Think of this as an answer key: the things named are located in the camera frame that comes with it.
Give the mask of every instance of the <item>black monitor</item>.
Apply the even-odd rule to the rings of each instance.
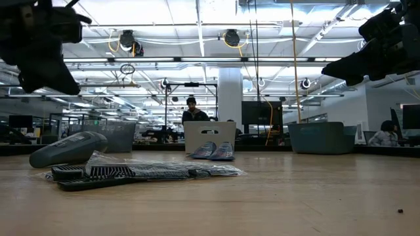
[[[402,107],[402,128],[420,129],[420,104]]]
[[[282,102],[270,102],[273,107],[273,125],[281,125],[282,111],[278,108],[282,107]],[[271,107],[267,102],[242,102],[242,124],[244,125],[269,125],[271,118]]]
[[[9,115],[9,126],[11,128],[32,127],[32,116],[31,115]]]

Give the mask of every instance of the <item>woman sitting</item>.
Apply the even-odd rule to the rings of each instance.
[[[369,146],[396,147],[398,146],[397,126],[392,121],[384,121],[381,131],[369,140]]]

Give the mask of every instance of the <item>white pillar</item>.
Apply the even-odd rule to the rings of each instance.
[[[232,119],[242,130],[242,73],[240,68],[220,68],[218,84],[219,121]]]

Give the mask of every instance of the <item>wooden table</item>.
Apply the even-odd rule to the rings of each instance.
[[[184,160],[183,152],[117,156]],[[36,176],[47,169],[27,156],[0,157],[0,235],[420,235],[420,159],[236,158],[248,175],[68,193]]]

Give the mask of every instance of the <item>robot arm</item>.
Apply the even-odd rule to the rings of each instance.
[[[365,75],[377,81],[420,69],[420,1],[401,0],[392,10],[385,9],[359,28],[367,42],[360,52],[328,64],[322,73],[352,86],[361,83]]]
[[[91,19],[73,10],[77,2],[73,0],[65,7],[53,7],[51,0],[0,3],[0,58],[18,67],[25,92],[50,87],[79,94],[79,86],[62,56],[62,43],[80,42],[81,22],[91,23]]]

